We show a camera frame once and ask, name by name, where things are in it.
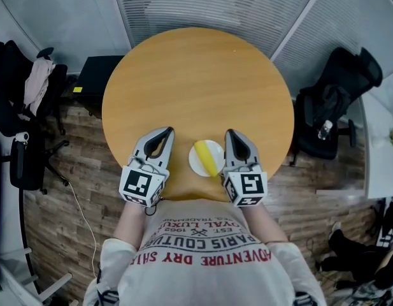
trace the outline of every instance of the shoe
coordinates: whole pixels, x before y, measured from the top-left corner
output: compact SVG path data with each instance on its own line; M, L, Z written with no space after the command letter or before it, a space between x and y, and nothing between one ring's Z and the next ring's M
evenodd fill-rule
M339 221L335 222L334 225L332 226L332 230L331 230L331 233L329 234L328 240L331 239L332 235L337 230L342 230L342 223L340 223Z

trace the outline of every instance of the water bottle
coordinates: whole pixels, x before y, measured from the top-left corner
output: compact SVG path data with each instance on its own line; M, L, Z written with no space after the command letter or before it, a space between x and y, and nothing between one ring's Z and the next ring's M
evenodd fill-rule
M318 138L320 140L325 140L326 137L328 136L331 128L332 128L332 122L329 120L326 120L324 125L322 125L321 129L319 129L319 131L318 131Z

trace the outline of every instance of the pink cloth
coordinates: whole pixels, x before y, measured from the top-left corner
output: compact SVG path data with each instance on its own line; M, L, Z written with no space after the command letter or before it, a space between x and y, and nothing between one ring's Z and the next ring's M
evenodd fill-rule
M53 61L39 58L33 63L31 74L25 81L24 105L36 115L48 88L48 77L55 65Z

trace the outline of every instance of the white cable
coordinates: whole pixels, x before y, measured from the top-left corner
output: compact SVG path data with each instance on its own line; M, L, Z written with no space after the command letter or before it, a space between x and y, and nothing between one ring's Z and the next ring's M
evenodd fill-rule
M79 206L80 213L82 213L82 217L83 217L84 221L86 221L86 224L87 224L87 226L89 227L90 232L92 233L92 236L93 236L93 240L94 240L94 252L93 252L93 257L92 257L92 267L93 267L93 275L94 275L95 278L97 278L96 272L94 271L94 256L96 255L96 251L97 251L97 242L96 242L96 238L94 237L94 233L93 233L92 227L90 227L89 223L88 223L87 220L86 220L86 217L84 216L82 207L80 206L80 203L79 203L79 201L77 200L77 196L76 196L75 190L73 189L73 186L71 185L71 182L69 182L69 185L70 185L71 190L73 191L73 195L75 196L75 200L76 200L77 206Z

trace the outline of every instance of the round wooden table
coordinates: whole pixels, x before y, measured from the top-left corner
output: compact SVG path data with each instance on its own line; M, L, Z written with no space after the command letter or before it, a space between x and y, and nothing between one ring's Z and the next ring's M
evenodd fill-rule
M169 199L228 201L219 176L191 170L194 142L214 140L224 147L225 132L238 130L257 146L270 179L294 130L289 90L271 61L237 36L193 27L155 35L130 51L108 81L102 115L108 146L121 166L141 136L175 129L162 192Z

